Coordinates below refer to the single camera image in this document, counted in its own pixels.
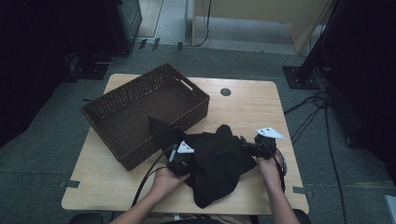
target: person's left hand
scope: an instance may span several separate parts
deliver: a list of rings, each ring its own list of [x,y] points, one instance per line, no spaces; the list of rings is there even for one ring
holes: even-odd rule
[[[159,200],[162,200],[166,195],[177,189],[189,176],[190,174],[175,176],[172,171],[164,167],[155,172],[154,181],[149,192],[155,194]]]

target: black stand base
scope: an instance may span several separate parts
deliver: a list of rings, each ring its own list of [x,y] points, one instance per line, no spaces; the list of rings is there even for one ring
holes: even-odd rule
[[[108,68],[108,62],[111,61],[111,58],[101,58],[100,61],[101,63],[97,63],[91,59],[79,58],[68,81],[76,82],[78,78],[103,80]]]
[[[288,81],[289,88],[291,89],[306,89],[306,90],[320,90],[315,76],[311,76],[306,81],[300,81],[297,77],[297,71],[300,67],[297,66],[283,66],[286,80]]]

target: white object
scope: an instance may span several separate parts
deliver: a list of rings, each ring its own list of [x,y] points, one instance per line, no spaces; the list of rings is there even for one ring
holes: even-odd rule
[[[264,136],[264,137],[270,137],[270,138],[278,138],[278,139],[285,139],[285,137],[280,134],[279,132],[275,131],[275,129],[271,128],[271,126],[268,126],[263,129],[258,129],[256,133]]]
[[[385,201],[387,202],[390,219],[392,219],[392,223],[395,224],[396,223],[396,197],[385,195]]]
[[[180,146],[178,146],[177,149],[178,153],[194,153],[194,149],[189,147],[184,141],[180,143]]]

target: wicker basket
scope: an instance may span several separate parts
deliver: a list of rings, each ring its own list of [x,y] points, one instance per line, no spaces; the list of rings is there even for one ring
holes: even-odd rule
[[[186,131],[207,115],[209,95],[164,64],[81,107],[91,126],[126,170],[160,148],[149,119]]]

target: hand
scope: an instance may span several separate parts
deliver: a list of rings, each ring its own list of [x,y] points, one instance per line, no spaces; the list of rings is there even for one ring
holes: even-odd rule
[[[190,174],[175,176],[168,168],[164,167],[155,172],[154,181],[149,193],[154,194],[160,201],[181,185]]]
[[[275,158],[279,165],[282,166],[283,160],[280,152],[276,152]],[[263,158],[257,158],[257,163],[259,164],[264,186],[267,188],[267,190],[281,189],[279,171],[276,168],[276,162],[274,159],[270,158],[265,160]]]

